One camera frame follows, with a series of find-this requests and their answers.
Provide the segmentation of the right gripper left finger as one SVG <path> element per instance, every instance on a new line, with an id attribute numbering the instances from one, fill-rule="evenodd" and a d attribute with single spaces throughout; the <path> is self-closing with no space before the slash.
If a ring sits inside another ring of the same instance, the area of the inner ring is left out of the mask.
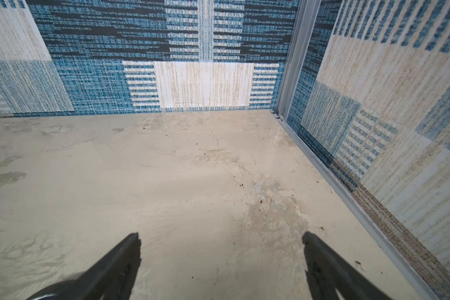
<path id="1" fill-rule="evenodd" d="M 30 300 L 128 300 L 141 264 L 137 232 L 126 236 L 76 279 L 57 282 L 36 292 Z"/>

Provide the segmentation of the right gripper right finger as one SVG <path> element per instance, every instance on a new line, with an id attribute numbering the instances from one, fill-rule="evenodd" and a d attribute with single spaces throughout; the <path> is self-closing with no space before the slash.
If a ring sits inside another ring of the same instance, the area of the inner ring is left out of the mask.
<path id="1" fill-rule="evenodd" d="M 302 236 L 307 283 L 314 300 L 388 300 L 337 252 L 312 232 Z"/>

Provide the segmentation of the aluminium corner post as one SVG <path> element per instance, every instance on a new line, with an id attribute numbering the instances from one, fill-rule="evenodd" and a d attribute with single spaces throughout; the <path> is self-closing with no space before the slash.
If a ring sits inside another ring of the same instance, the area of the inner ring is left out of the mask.
<path id="1" fill-rule="evenodd" d="M 320 4 L 320 0 L 299 2 L 275 108 L 282 122 L 287 120 L 291 109 Z"/>

